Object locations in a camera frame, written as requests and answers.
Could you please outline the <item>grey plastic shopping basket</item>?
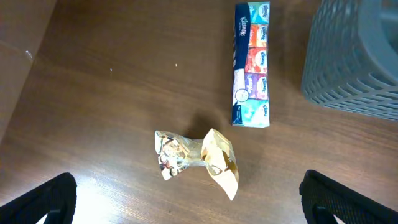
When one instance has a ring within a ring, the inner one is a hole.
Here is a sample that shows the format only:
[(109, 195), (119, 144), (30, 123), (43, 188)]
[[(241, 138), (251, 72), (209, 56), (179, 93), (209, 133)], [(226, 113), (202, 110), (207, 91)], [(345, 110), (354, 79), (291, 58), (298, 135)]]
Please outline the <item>grey plastic shopping basket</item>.
[(322, 107), (397, 120), (397, 1), (322, 1), (301, 90)]

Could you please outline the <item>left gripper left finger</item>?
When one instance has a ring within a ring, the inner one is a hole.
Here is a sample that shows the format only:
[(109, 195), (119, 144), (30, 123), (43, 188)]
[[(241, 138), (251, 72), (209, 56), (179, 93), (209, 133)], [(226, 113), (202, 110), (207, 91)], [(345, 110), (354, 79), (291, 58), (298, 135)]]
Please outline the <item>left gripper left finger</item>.
[(76, 208), (76, 180), (62, 173), (1, 206), (1, 223), (71, 224)]

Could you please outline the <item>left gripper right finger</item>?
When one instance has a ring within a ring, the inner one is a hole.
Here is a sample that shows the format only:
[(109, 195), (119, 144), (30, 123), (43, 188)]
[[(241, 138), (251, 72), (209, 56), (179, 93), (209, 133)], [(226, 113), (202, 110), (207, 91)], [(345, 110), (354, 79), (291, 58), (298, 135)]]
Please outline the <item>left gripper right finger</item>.
[(305, 219), (318, 223), (397, 224), (397, 212), (337, 181), (308, 170), (299, 187)]

